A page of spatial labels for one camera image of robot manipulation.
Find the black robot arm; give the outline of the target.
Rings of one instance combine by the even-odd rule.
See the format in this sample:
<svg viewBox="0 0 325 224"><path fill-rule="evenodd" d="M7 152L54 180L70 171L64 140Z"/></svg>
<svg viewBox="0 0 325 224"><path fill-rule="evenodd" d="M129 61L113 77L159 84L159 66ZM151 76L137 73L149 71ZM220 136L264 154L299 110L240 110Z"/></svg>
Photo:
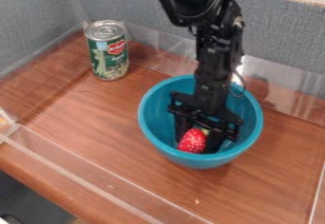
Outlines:
<svg viewBox="0 0 325 224"><path fill-rule="evenodd" d="M170 22L196 37L198 67L190 94L171 92L178 148L213 154L238 138L244 119L226 106L242 56L244 19L236 0L159 0Z"/></svg>

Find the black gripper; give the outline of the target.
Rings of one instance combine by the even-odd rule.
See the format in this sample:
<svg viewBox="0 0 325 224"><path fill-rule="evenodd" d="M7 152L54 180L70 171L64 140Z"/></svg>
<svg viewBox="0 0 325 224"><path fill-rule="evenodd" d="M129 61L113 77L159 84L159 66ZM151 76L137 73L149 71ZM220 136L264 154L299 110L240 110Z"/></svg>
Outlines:
<svg viewBox="0 0 325 224"><path fill-rule="evenodd" d="M244 119L222 104L216 110L205 108L194 95L173 91L167 111L175 120L175 141L181 142L185 133L194 124L206 128L205 154L214 154L225 140L238 139L238 130Z"/></svg>

